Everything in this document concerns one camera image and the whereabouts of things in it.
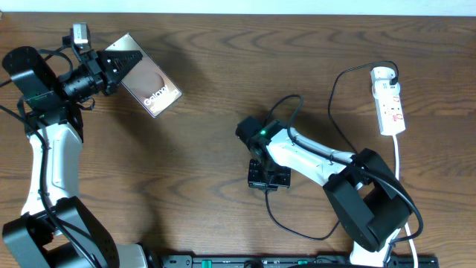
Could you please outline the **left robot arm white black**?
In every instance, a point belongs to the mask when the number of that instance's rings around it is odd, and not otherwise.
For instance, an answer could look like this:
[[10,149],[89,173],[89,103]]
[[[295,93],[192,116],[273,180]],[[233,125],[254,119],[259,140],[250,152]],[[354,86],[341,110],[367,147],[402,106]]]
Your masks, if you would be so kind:
[[82,111],[94,95],[110,95],[142,58],[139,51],[84,51],[78,67],[56,75],[47,63],[62,49],[22,46],[3,68],[22,92],[14,117],[33,150],[30,193],[3,241],[21,267],[156,267],[141,244],[120,245],[79,198]]

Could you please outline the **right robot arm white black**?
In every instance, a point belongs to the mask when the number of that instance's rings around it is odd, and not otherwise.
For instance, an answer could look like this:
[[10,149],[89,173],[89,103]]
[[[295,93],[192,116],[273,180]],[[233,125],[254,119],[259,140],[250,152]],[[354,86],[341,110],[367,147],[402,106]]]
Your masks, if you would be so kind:
[[251,153],[248,185],[269,194],[297,171],[320,185],[353,239],[353,265],[386,267],[398,233],[415,214],[408,193],[376,152],[333,150],[280,121],[263,126],[247,117],[235,132]]

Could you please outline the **white charger plug adapter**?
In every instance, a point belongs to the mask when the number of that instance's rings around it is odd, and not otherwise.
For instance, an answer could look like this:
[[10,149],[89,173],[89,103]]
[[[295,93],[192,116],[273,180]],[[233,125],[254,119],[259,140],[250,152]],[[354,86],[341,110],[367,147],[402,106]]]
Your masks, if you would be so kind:
[[375,83],[377,80],[392,80],[395,76],[396,73],[392,68],[384,66],[375,67],[370,72],[372,83]]

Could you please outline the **white power strip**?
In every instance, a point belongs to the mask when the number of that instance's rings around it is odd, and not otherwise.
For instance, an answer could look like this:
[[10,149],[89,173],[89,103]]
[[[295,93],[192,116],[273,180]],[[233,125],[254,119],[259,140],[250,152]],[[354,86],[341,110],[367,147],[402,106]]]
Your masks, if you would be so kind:
[[390,85],[390,80],[376,80],[372,86],[372,93],[380,133],[392,136],[405,131],[399,83]]

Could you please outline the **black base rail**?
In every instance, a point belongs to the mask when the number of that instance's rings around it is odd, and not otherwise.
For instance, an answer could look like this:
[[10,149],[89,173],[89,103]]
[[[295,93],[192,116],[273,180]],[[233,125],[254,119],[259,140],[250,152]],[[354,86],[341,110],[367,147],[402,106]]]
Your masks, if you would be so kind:
[[287,268],[287,267],[364,267],[353,265],[343,255],[318,255],[315,257],[193,257],[168,255],[159,258],[165,268]]

